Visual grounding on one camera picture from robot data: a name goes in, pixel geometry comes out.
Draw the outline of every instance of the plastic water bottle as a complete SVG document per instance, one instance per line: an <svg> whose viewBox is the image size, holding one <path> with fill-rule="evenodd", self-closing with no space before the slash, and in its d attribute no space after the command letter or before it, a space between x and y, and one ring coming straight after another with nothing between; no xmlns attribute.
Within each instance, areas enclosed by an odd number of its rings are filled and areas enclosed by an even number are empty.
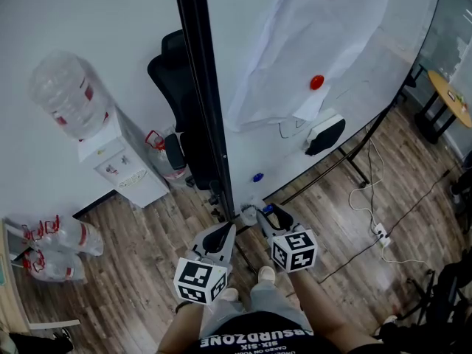
<svg viewBox="0 0 472 354"><path fill-rule="evenodd" d="M103 239L97 229L68 216L56 215L54 221L40 221L38 229L27 232L25 238L35 248L103 254Z"/></svg>
<svg viewBox="0 0 472 354"><path fill-rule="evenodd" d="M35 250L24 257L23 266L37 280L64 282L84 280L86 273L82 261L74 253Z"/></svg>
<svg viewBox="0 0 472 354"><path fill-rule="evenodd" d="M72 138L95 135L106 118L108 98L80 65L76 55L56 51L29 79L29 96Z"/></svg>
<svg viewBox="0 0 472 354"><path fill-rule="evenodd" d="M146 137L146 144L149 145L147 149L147 157L151 164L156 168L157 172L166 179L167 182L176 186L184 187L185 175L187 174L187 167L180 170L175 170L167 158L165 151L164 137L152 130Z"/></svg>

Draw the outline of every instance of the black table leg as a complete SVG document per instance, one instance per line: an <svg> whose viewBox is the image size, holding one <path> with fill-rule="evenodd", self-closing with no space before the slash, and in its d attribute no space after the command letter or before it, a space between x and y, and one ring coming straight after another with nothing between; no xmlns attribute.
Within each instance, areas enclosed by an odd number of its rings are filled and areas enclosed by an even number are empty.
<svg viewBox="0 0 472 354"><path fill-rule="evenodd" d="M421 109L420 113L418 114L425 115L429 108L433 106L434 101L436 101L438 97L439 94L437 92L434 92L431 98L429 99L428 103L424 106L423 109Z"/></svg>
<svg viewBox="0 0 472 354"><path fill-rule="evenodd" d="M426 68L423 67L421 64L418 64L418 66L420 66L420 69L418 70L417 74L413 77L414 81L418 80L418 77L421 75L421 73L426 70Z"/></svg>
<svg viewBox="0 0 472 354"><path fill-rule="evenodd" d="M450 125L452 125L452 122L454 122L456 120L456 116L455 115L452 115L451 118L449 118L446 123L444 124L444 126L442 126L439 131L437 132L437 137L439 138L441 135L444 134L444 131L446 131Z"/></svg>
<svg viewBox="0 0 472 354"><path fill-rule="evenodd" d="M446 110L448 110L448 106L446 104L443 104L441 109L436 113L434 118L431 120L431 124L433 125L434 123L436 123L439 117L441 117Z"/></svg>

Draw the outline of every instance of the round wooden table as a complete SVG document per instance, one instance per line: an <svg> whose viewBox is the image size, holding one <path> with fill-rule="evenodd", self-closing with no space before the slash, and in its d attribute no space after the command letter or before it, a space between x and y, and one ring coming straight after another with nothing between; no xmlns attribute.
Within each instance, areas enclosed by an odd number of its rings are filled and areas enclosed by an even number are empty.
<svg viewBox="0 0 472 354"><path fill-rule="evenodd" d="M425 107L414 116L414 121L420 130L421 134L430 142L430 143L437 143L439 137L448 129L448 127L454 122L456 119L459 119L460 122L467 128L472 128L472 119L471 115L468 112L468 109L462 110L462 103L459 101L458 93L454 90L449 83L440 76L435 71L428 71L428 77L433 84L434 89L436 91L429 99L428 103ZM437 100L438 97L441 97L441 100L444 102L444 105L441 109L436 113L433 119L428 119L426 117L426 112L432 107L434 101ZM446 121L446 123L437 131L434 128L434 123L445 113L446 110L450 110L452 115Z"/></svg>

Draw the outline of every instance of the wooden floor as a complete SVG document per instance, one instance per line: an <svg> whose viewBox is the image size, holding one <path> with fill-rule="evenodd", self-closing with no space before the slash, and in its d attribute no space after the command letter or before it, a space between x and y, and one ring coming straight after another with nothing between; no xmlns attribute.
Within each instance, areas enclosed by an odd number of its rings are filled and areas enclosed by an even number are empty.
<svg viewBox="0 0 472 354"><path fill-rule="evenodd" d="M348 163L289 204L318 240L319 254L310 273L368 333L388 315L404 312L417 301L406 278L424 283L428 267L440 271L445 264L459 260L467 246L447 195L448 183L459 174L457 162L444 142L433 146L419 139L411 116L408 105L395 108L373 136L386 168L385 179L375 187L374 213L387 231L396 225L392 244L384 252L386 259L424 260L428 265L385 263L376 245L326 278L374 242L369 213L352 211L347 202L359 183ZM357 142L358 138L351 139L344 149ZM371 157L376 180L382 166L373 149ZM268 201L283 201L338 158L337 152L328 156ZM369 173L367 146L356 162ZM438 182L446 170L452 170L450 176ZM431 193L398 223L436 182ZM368 207L370 193L356 193L353 203ZM105 253L98 258L82 256L87 283L41 283L26 277L21 269L15 270L30 321L80 319L81 326L71 328L76 353L154 353L178 304L172 282L178 258L196 232L216 223L209 213L208 197L207 192L174 190L140 209L115 196L93 209L83 220L101 231ZM271 263L265 253L267 244L257 229L248 230L237 241L254 266ZM247 302L255 278L238 251L233 266L231 283ZM285 275L278 276L278 286L298 305Z"/></svg>

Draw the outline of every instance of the wall baseboard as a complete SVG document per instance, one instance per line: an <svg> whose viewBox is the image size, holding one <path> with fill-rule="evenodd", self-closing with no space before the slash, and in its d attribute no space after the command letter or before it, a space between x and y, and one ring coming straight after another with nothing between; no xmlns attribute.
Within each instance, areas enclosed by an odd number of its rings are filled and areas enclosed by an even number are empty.
<svg viewBox="0 0 472 354"><path fill-rule="evenodd" d="M107 192L103 197L98 198L95 202L92 202L89 204L86 208L81 209L77 214L73 214L74 219L80 219L82 216L84 216L87 212L89 212L91 209L94 209L97 207L99 204L102 204L105 202L107 199L113 197L116 195L118 192L116 190L112 190L110 192Z"/></svg>

